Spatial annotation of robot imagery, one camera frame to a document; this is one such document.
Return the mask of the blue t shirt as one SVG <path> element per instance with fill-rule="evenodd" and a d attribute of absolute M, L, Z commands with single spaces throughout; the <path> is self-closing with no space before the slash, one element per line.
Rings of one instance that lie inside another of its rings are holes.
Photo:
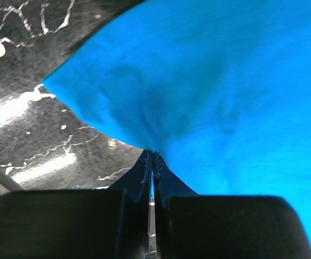
<path fill-rule="evenodd" d="M 311 242 L 311 1 L 145 1 L 43 84 L 200 194 L 284 197 Z"/>

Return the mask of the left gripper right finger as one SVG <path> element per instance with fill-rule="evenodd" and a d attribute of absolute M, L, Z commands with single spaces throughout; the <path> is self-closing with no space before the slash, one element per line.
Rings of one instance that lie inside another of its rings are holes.
<path fill-rule="evenodd" d="M 159 258 L 173 258 L 168 202 L 173 196 L 198 196 L 167 166 L 159 152 L 153 153 L 156 245 Z"/>

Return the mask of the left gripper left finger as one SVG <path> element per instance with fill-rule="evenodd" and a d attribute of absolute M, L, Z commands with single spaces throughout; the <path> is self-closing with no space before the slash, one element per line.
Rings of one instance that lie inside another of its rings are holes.
<path fill-rule="evenodd" d="M 149 253 L 149 201 L 153 162 L 151 151 L 141 155 L 108 190 L 120 192 L 117 258 L 145 258 Z"/>

